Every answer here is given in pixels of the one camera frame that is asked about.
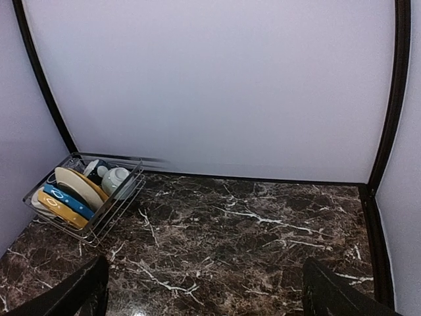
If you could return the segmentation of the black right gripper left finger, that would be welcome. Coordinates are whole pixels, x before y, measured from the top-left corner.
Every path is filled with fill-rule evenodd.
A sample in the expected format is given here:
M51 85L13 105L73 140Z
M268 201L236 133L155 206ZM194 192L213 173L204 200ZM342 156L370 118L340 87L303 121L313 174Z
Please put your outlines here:
M7 312L7 315L105 315L109 263L98 255L61 283Z

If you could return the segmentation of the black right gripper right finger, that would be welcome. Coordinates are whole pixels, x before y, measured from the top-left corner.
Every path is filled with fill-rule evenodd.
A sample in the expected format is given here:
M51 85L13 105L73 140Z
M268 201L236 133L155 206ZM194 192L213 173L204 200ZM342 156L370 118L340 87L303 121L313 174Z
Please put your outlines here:
M303 264L302 302L305 315L398 314L355 290L313 257Z

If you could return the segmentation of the blue polka dot plate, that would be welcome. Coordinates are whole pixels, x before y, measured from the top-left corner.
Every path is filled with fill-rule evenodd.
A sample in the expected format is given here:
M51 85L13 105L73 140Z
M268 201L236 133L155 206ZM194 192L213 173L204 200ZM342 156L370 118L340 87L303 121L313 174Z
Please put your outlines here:
M60 201L61 203L65 204L67 207L69 207L77 214L81 215L86 220L90 220L94 216L94 212L85 204L80 203L77 199L64 193L63 191L54 187L51 184L46 184L43 187L43 191L49 196L55 198L57 201Z

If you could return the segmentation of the cream ceramic plate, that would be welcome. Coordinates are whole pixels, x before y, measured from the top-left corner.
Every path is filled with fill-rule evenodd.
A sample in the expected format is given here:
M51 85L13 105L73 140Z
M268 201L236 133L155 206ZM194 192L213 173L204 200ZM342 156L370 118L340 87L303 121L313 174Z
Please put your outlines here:
M67 194L74 194L77 198L81 197L89 208L96 212L104 204L100 196L96 191L87 184L82 174L68 168L56 167L55 178L57 185L60 189L63 189Z

